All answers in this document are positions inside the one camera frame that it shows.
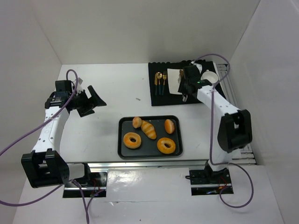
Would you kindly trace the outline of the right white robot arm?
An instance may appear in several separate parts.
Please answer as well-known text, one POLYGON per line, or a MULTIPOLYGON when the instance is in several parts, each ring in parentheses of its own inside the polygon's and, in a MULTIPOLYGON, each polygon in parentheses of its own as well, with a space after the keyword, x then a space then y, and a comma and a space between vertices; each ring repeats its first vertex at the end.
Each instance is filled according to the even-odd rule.
POLYGON ((186 66, 182 73, 178 91, 211 110, 209 159, 200 175, 211 180, 222 175, 233 157, 252 141, 251 115, 232 105, 210 81, 202 79, 198 65, 186 66))

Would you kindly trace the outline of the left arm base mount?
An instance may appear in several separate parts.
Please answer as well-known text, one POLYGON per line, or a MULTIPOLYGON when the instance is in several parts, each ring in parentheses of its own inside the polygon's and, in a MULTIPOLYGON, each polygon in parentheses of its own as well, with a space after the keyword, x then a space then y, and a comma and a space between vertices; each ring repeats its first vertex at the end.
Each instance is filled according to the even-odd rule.
MULTIPOLYGON (((107 196, 108 170, 102 168, 91 168, 84 163, 85 173, 76 181, 81 186, 85 198, 104 198, 107 196)), ((79 187, 69 182, 64 187, 63 198, 81 198, 79 187)))

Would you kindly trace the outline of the chocolate croissant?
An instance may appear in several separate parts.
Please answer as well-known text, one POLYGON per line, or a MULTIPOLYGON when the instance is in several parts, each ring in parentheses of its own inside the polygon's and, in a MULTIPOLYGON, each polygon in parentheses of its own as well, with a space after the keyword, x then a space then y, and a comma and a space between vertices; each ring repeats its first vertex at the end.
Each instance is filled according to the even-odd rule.
POLYGON ((179 70, 179 78, 182 79, 184 77, 184 71, 179 70))

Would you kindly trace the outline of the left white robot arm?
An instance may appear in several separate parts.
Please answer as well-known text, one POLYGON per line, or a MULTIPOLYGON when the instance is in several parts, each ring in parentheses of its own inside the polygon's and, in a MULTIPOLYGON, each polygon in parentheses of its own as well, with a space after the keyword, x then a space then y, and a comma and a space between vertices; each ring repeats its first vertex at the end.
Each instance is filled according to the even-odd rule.
POLYGON ((106 106, 90 85, 87 96, 80 84, 70 80, 55 82, 56 90, 45 102, 45 121, 37 143, 29 154, 23 154, 21 164, 31 187, 40 188, 66 185, 75 179, 86 182, 90 168, 86 163, 66 163, 60 156, 60 142, 70 112, 76 110, 80 117, 94 114, 97 106, 106 106))

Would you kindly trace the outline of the metal tongs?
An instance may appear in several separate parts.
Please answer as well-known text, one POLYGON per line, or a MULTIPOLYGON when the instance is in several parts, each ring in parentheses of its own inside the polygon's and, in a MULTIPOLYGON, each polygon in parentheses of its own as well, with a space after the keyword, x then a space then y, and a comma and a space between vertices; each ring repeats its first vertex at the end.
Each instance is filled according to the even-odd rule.
POLYGON ((182 93, 182 101, 186 102, 187 98, 188 98, 188 96, 185 93, 182 93))

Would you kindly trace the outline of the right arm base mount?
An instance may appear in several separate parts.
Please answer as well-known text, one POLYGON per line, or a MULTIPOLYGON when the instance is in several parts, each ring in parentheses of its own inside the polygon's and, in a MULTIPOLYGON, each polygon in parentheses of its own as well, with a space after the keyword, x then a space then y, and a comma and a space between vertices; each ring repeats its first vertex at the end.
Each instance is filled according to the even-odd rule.
POLYGON ((192 196, 233 194, 229 170, 213 171, 208 162, 203 169, 191 169, 185 179, 190 181, 192 196))

